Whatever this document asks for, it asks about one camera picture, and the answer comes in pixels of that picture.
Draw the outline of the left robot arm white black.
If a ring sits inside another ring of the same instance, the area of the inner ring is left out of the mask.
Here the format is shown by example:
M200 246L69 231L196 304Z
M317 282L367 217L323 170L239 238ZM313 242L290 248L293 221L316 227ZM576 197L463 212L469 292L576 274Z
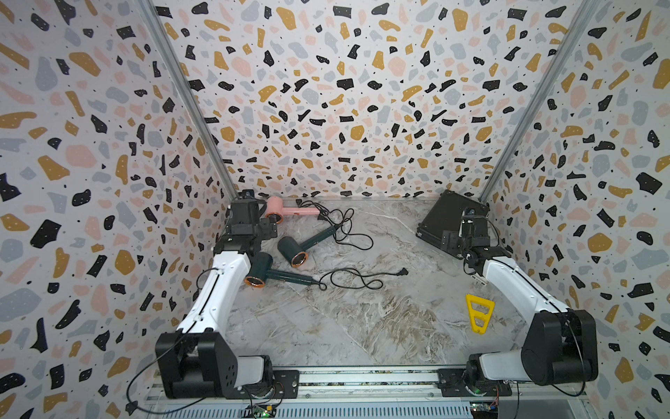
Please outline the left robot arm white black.
M168 398L265 397L274 389L270 357L237 355L224 338L242 285L260 288L271 279L313 282L309 276L273 269L272 256L261 250L263 241L277 237L276 223L263 215L267 206L253 190L243 190L229 205L195 304L176 331L159 337L155 355Z

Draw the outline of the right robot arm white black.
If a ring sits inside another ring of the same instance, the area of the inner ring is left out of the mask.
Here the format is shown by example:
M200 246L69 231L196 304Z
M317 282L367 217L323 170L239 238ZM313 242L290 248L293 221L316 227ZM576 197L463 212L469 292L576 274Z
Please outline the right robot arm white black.
M579 384L576 392L560 389L569 397L586 392L598 378L596 321L583 309L572 309L544 291L500 245L490 244L490 220L472 207L462 212L456 249L467 274L481 277L511 302L528 325L520 349L472 354L464 371L464 384L472 392L492 382L531 382L559 389Z

